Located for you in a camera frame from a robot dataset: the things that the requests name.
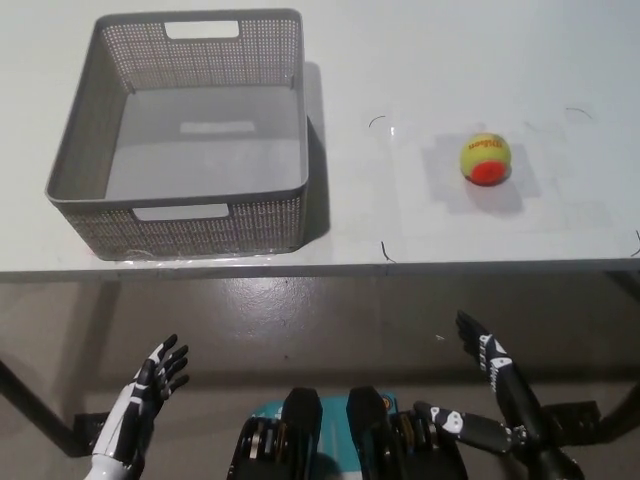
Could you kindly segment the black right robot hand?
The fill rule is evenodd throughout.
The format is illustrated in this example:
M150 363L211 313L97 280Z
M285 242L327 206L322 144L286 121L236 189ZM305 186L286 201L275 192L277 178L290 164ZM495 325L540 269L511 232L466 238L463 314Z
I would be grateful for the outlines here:
M489 383L504 420L424 401L414 403L416 414L430 421L437 432L493 454L532 455L547 449L551 445L548 421L516 362L497 337L468 313L458 311L455 322L464 350Z

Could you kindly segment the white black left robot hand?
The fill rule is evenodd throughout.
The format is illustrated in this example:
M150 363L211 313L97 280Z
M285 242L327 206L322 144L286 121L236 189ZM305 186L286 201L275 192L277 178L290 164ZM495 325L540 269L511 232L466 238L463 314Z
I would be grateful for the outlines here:
M170 335L143 361L121 390L96 441L92 455L130 469L143 461L164 404L189 381L184 372L189 347Z

